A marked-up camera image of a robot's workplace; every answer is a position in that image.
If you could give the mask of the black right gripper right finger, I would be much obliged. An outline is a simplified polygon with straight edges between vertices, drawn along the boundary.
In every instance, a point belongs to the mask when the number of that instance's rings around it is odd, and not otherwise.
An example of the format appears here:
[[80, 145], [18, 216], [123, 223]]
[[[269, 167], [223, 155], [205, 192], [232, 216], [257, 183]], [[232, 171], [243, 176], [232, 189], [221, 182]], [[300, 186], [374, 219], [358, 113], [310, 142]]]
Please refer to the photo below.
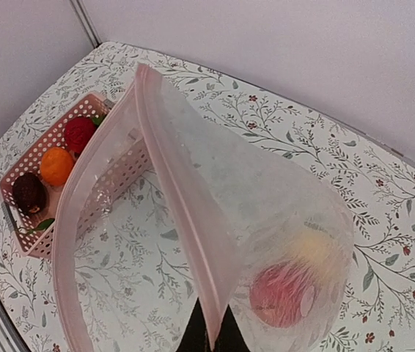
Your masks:
[[221, 323], [221, 330], [217, 337], [214, 352], [249, 352], [244, 338], [238, 328], [235, 317], [230, 309], [224, 314], [223, 321]]

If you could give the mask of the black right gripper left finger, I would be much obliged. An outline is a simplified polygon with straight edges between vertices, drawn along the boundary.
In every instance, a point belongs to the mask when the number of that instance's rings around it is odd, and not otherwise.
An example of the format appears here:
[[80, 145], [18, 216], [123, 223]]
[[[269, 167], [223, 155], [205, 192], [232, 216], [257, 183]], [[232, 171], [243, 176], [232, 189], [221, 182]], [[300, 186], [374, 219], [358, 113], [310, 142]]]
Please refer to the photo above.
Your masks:
[[199, 301], [196, 301], [186, 330], [180, 341], [180, 352], [206, 352], [210, 350], [205, 319]]

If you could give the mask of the red toy fruit front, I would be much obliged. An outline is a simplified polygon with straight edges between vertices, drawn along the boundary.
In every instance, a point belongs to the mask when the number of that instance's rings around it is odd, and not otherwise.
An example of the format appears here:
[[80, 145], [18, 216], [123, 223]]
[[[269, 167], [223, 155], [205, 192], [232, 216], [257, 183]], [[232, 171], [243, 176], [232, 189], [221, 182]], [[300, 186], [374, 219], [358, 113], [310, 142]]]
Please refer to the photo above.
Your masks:
[[311, 312], [326, 278], [305, 263], [283, 262], [254, 275], [249, 302], [256, 316], [274, 328], [290, 328]]

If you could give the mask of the red toy fruit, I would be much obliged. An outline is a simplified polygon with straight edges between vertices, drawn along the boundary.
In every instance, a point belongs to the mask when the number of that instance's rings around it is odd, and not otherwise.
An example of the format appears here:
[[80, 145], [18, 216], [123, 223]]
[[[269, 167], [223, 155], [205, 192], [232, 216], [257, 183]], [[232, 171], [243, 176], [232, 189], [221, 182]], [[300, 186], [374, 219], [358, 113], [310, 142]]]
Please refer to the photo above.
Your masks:
[[249, 302], [256, 316], [274, 328], [290, 328], [311, 312], [326, 278], [305, 263], [283, 262], [254, 275]]
[[96, 125], [90, 118], [77, 116], [65, 126], [65, 142], [74, 153], [82, 153], [96, 129]]

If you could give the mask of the yellow toy fruit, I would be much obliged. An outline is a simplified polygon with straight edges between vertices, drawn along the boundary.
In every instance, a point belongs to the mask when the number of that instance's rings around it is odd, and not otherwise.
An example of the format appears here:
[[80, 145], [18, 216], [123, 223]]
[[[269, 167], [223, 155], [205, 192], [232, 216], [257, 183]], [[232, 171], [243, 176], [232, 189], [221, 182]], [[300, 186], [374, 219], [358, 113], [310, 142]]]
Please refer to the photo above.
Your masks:
[[304, 230], [286, 247], [287, 256], [311, 269], [321, 281], [340, 276], [342, 253], [334, 240], [324, 232]]

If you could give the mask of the clear zip top bag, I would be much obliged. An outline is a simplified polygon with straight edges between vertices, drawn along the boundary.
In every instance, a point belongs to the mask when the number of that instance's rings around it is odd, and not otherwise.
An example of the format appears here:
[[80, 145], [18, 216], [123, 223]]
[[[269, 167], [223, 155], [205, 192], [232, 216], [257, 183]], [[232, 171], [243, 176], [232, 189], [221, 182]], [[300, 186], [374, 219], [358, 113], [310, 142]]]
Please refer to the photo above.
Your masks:
[[[200, 117], [161, 73], [139, 64], [133, 83], [91, 138], [62, 191], [52, 250], [57, 306], [72, 351], [91, 351], [78, 301], [75, 242], [97, 178], [142, 139], [188, 261], [213, 347], [231, 300], [250, 351], [310, 351], [337, 318], [351, 266], [353, 222], [339, 194], [302, 167]], [[304, 230], [329, 235], [343, 259], [309, 315], [282, 329], [263, 323], [249, 302], [254, 275], [293, 262], [286, 253]]]

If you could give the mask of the pink perforated plastic basket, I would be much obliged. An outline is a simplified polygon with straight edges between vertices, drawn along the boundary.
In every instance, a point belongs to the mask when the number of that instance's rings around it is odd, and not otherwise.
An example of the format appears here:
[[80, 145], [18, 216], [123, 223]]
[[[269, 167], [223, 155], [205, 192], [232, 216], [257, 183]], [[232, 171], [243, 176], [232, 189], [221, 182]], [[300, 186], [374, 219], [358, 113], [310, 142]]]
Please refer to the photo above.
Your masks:
[[[110, 100], [96, 92], [83, 96], [0, 180], [4, 212], [12, 222], [12, 233], [23, 256], [50, 258], [54, 219], [65, 182], [111, 105]], [[150, 168], [144, 142], [136, 135], [132, 139], [129, 149], [110, 162], [97, 178], [78, 220], [79, 235]]]

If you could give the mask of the orange toy fruit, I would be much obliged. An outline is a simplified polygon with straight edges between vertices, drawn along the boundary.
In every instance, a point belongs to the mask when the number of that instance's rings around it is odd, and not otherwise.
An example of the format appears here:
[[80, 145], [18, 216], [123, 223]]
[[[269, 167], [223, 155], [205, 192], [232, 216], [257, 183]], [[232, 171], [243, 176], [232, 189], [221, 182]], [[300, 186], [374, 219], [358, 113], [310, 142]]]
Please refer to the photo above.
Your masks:
[[51, 186], [62, 186], [74, 166], [72, 155], [61, 147], [52, 147], [41, 159], [40, 174]]

